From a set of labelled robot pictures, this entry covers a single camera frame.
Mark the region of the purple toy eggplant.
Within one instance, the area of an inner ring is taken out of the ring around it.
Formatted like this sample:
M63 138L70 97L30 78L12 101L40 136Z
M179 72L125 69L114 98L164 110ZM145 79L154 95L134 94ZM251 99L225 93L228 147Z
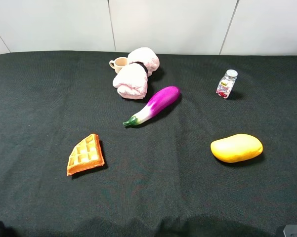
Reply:
M137 126L156 116L167 106L174 103L180 96L180 89L168 86L155 93L138 113L123 122L123 126Z

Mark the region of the pink rolled towel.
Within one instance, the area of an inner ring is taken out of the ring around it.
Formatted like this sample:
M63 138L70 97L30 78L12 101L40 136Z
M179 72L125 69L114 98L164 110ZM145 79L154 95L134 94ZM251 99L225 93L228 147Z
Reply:
M113 87L123 98L143 99L147 93L148 78L159 68L160 60L148 47L132 51L127 60L127 65L113 79Z

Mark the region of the small beige cup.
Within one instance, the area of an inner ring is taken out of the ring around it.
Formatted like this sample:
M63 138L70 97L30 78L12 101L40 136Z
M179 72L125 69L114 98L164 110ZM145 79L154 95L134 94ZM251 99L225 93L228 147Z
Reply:
M119 71L128 64L127 57L118 57L115 60L110 60L109 66L114 69L115 73L118 74Z

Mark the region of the orange toy waffle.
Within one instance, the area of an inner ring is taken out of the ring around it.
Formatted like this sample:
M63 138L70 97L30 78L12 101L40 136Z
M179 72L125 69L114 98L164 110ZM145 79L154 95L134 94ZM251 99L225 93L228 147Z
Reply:
M97 134L90 134L80 141L69 155L67 176L104 164L99 137Z

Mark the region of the small candy jar silver lid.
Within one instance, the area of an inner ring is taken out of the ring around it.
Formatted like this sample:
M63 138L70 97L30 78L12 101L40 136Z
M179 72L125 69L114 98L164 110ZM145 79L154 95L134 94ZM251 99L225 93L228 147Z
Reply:
M232 91L232 88L237 79L238 73L236 70L227 70L224 77L219 81L216 89L216 94L227 99Z

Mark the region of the black tablecloth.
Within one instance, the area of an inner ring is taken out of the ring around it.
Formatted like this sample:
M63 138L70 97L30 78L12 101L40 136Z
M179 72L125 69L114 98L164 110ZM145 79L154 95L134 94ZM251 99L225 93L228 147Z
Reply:
M147 97L179 99L137 127L146 100L112 85L110 52L0 55L0 226L5 237L273 237L297 225L297 56L160 55ZM227 99L216 94L238 73ZM67 176L97 134L105 164ZM226 163L213 141L256 137Z

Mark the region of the yellow toy mango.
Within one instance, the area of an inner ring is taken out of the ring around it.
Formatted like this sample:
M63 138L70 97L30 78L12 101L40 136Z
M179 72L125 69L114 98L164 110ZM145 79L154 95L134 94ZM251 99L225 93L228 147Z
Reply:
M262 143L248 134L236 134L213 141L210 148L218 160L226 163L250 160L259 156L263 151Z

